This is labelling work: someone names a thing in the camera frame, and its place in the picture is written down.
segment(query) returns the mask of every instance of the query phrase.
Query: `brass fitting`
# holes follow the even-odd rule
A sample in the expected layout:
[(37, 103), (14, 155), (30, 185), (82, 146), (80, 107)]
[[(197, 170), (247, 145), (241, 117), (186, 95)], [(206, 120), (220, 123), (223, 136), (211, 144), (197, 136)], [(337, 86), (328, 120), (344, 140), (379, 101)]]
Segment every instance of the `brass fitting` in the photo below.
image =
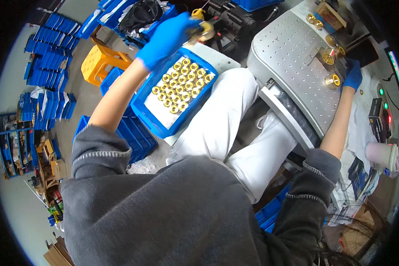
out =
[(329, 74), (325, 77), (325, 84), (328, 88), (336, 89), (340, 86), (340, 78), (336, 74)]
[(181, 94), (182, 101), (189, 102), (191, 100), (191, 94), (189, 92), (182, 92)]
[(204, 82), (205, 82), (206, 84), (208, 84), (210, 81), (213, 80), (213, 78), (214, 78), (214, 76), (213, 76), (212, 74), (207, 74), (207, 75), (205, 75), (205, 77), (204, 77)]
[(179, 95), (172, 95), (171, 96), (171, 101), (174, 103), (174, 104), (178, 104), (178, 103), (180, 103), (180, 96)]
[(182, 75), (186, 75), (187, 73), (189, 73), (189, 68), (187, 66), (182, 67), (182, 69), (180, 70), (180, 73)]
[(195, 71), (198, 69), (198, 64), (197, 63), (192, 63), (191, 66), (189, 67), (190, 70)]
[(193, 88), (194, 88), (194, 84), (193, 84), (192, 82), (190, 82), (190, 81), (186, 82), (186, 84), (185, 84), (185, 89), (186, 89), (187, 91), (190, 91), (190, 90), (192, 90)]
[(176, 87), (176, 93), (177, 93), (177, 94), (182, 94), (182, 92), (184, 92), (184, 91), (185, 91), (185, 88), (184, 88), (183, 86), (178, 85), (178, 86)]
[(169, 89), (167, 90), (167, 92), (165, 93), (165, 95), (166, 95), (167, 97), (171, 97), (172, 95), (174, 95), (174, 90), (171, 89), (171, 88), (169, 88)]
[(307, 18), (306, 18), (307, 22), (309, 22), (310, 24), (314, 24), (316, 18), (313, 14), (308, 14)]
[(186, 76), (180, 76), (178, 81), (179, 81), (179, 84), (181, 84), (181, 85), (185, 84), (186, 83)]
[(154, 88), (152, 88), (152, 93), (157, 95), (160, 92), (160, 88), (158, 86), (155, 86)]
[(324, 24), (320, 20), (315, 20), (314, 25), (317, 30), (321, 30), (324, 27)]
[(202, 78), (200, 78), (199, 80), (197, 80), (197, 82), (195, 83), (197, 88), (202, 88), (204, 87), (204, 80)]
[(335, 62), (335, 54), (331, 55), (331, 54), (329, 54), (329, 53), (327, 53), (327, 52), (324, 52), (324, 53), (322, 54), (322, 60), (323, 60), (326, 64), (332, 66), (332, 65), (334, 65), (334, 62)]
[(158, 94), (158, 99), (160, 101), (164, 101), (167, 97), (165, 96), (165, 92), (160, 92), (160, 94)]
[(170, 80), (170, 75), (169, 74), (164, 74), (163, 76), (162, 76), (162, 79), (161, 79), (163, 82), (169, 82), (169, 80)]
[(205, 75), (205, 70), (203, 68), (198, 69), (197, 71), (197, 77), (203, 77)]
[(194, 88), (194, 89), (191, 91), (192, 99), (195, 99), (195, 98), (198, 96), (199, 93), (200, 93), (200, 90), (197, 89), (197, 88)]
[(334, 49), (334, 51), (335, 51), (335, 56), (336, 56), (337, 58), (341, 58), (341, 57), (343, 57), (343, 56), (346, 55), (346, 52), (344, 51), (343, 47), (341, 47), (341, 46), (337, 46), (337, 47)]
[(189, 58), (185, 58), (182, 60), (182, 65), (184, 65), (184, 66), (189, 66), (190, 63), (191, 63), (191, 60)]
[(170, 113), (177, 114), (178, 112), (179, 112), (179, 108), (177, 107), (177, 105), (170, 106)]
[(160, 87), (160, 90), (161, 90), (162, 92), (165, 92), (166, 89), (168, 89), (168, 84), (167, 84), (167, 83), (163, 83), (163, 84), (161, 85), (161, 87)]
[(188, 81), (193, 81), (197, 75), (194, 72), (189, 72), (188, 74)]
[(182, 68), (182, 64), (181, 64), (180, 62), (176, 62), (176, 63), (173, 65), (173, 68), (174, 68), (176, 71), (178, 71), (178, 70), (180, 70), (180, 69)]
[(184, 110), (186, 110), (188, 108), (189, 104), (186, 102), (180, 102), (178, 107), (179, 107), (179, 111), (183, 112)]
[(170, 98), (165, 98), (164, 100), (164, 106), (165, 107), (170, 107), (171, 105), (171, 99)]
[(177, 81), (175, 81), (175, 80), (170, 80), (170, 82), (168, 83), (168, 85), (170, 86), (170, 88), (176, 88), (176, 86), (177, 86)]
[(170, 75), (173, 79), (177, 79), (178, 77), (179, 77), (179, 72), (177, 72), (177, 71), (173, 71), (173, 72), (171, 72), (171, 75)]

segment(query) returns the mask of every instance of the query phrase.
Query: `leg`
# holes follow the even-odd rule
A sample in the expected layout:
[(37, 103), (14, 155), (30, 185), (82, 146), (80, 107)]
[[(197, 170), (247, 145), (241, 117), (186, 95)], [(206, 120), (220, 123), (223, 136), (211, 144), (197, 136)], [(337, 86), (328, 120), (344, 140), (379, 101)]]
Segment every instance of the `leg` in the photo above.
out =
[(253, 142), (229, 157), (226, 165), (244, 185), (251, 203), (259, 201), (288, 153), (297, 145), (290, 131), (271, 110)]
[(248, 69), (235, 68), (221, 74), (210, 98), (171, 148), (167, 164), (189, 156), (223, 161), (257, 92), (258, 85)]

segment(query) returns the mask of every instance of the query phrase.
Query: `cardboard box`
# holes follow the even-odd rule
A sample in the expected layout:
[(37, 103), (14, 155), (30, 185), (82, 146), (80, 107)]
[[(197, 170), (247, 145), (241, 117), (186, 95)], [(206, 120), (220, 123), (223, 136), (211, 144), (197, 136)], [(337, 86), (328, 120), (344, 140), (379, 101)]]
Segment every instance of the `cardboard box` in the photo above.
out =
[(50, 162), (52, 167), (52, 175), (55, 176), (56, 180), (60, 180), (66, 177), (66, 165), (62, 159)]

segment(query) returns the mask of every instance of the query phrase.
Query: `blue nitrile glove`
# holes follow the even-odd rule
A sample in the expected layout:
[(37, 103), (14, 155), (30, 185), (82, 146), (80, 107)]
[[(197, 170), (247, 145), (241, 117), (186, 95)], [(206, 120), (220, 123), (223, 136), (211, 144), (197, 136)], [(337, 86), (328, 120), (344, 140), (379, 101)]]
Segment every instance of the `blue nitrile glove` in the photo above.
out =
[(147, 43), (137, 54), (150, 71), (154, 71), (188, 40), (186, 31), (199, 27), (201, 20), (190, 19), (189, 13), (184, 12), (177, 17), (161, 23)]
[(362, 72), (360, 71), (360, 65), (358, 60), (352, 60), (346, 58), (348, 68), (346, 70), (346, 80), (343, 86), (349, 86), (355, 89), (357, 92), (359, 85), (362, 83)]

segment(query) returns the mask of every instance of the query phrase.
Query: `black cable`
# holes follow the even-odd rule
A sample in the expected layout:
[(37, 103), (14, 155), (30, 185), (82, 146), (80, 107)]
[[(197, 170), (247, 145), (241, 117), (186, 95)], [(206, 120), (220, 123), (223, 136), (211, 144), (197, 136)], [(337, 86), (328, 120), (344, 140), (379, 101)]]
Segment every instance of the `black cable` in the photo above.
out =
[(391, 78), (394, 76), (394, 72), (390, 75), (390, 77), (388, 77), (388, 79), (383, 79), (384, 81), (390, 81), (391, 80)]
[(396, 109), (398, 109), (398, 111), (399, 111), (399, 108), (398, 108), (398, 107), (396, 106), (396, 104), (394, 104), (394, 102), (391, 100), (390, 95), (388, 94), (388, 92), (386, 92), (386, 93), (387, 93), (387, 96), (388, 96), (388, 98), (390, 99), (391, 103), (393, 104), (393, 106), (396, 107)]

